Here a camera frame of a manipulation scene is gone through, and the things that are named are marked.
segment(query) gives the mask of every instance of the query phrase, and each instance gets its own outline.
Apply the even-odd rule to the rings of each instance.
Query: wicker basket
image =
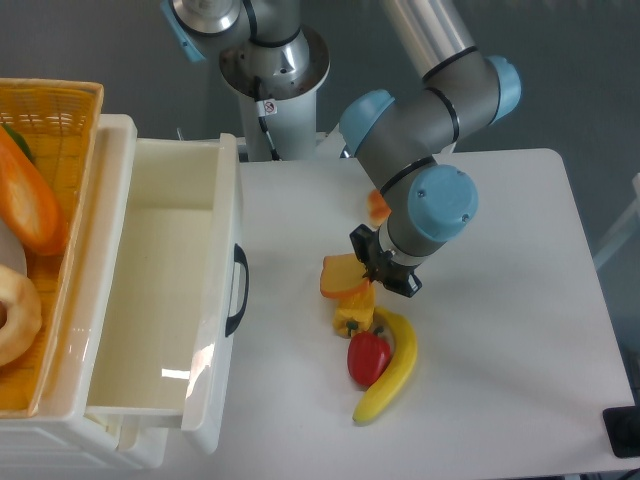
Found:
[[[37,413],[74,276],[79,205],[86,195],[102,99],[103,87],[95,83],[0,79],[0,123],[24,136],[70,222],[64,255],[25,252],[28,276],[42,300],[42,329],[27,352],[0,367],[0,418]]]

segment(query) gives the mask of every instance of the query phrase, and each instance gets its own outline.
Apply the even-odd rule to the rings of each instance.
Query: gray wall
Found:
[[[519,69],[523,99],[459,150],[558,151],[593,246],[633,198],[640,172],[640,2],[458,1],[480,49]],[[318,129],[331,130],[359,95],[420,88],[377,1],[303,0],[305,23],[326,39],[332,67],[318,97]],[[159,0],[3,0],[0,76],[92,80],[105,113],[126,113],[142,137],[241,135],[235,100],[216,62],[190,64]],[[640,349],[640,235],[601,271],[619,340]]]

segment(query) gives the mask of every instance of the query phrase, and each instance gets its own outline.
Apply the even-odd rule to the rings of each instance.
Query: black cable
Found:
[[[256,104],[260,101],[260,85],[262,84],[262,79],[259,76],[253,77],[253,100]],[[282,160],[280,155],[278,155],[278,151],[276,150],[276,146],[273,143],[273,137],[269,133],[269,127],[267,126],[267,120],[263,115],[258,115],[258,124],[260,125],[260,130],[264,133],[264,136],[269,144],[269,151],[271,152],[271,160]]]
[[[636,468],[635,470],[629,470],[627,473],[625,473],[621,477],[618,477],[618,480],[629,480],[638,472],[640,472],[640,468]]]

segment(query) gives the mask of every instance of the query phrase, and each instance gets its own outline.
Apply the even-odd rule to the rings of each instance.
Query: white drawer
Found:
[[[0,437],[28,434],[24,458],[27,447],[80,447],[150,466],[166,443],[158,427],[175,428],[211,453],[248,293],[236,140],[136,140],[129,117],[102,115],[94,155],[39,411],[0,421]],[[46,445],[32,444],[38,432]]]
[[[137,141],[87,414],[180,428],[203,452],[215,450],[227,325],[239,321],[232,287],[244,284],[244,302],[248,288],[240,211],[235,138]]]

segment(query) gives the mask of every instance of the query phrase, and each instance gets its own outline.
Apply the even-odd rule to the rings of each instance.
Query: bagel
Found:
[[[42,307],[33,282],[4,265],[0,265],[0,304],[3,307],[0,308],[2,366],[18,358],[31,346],[42,326]]]

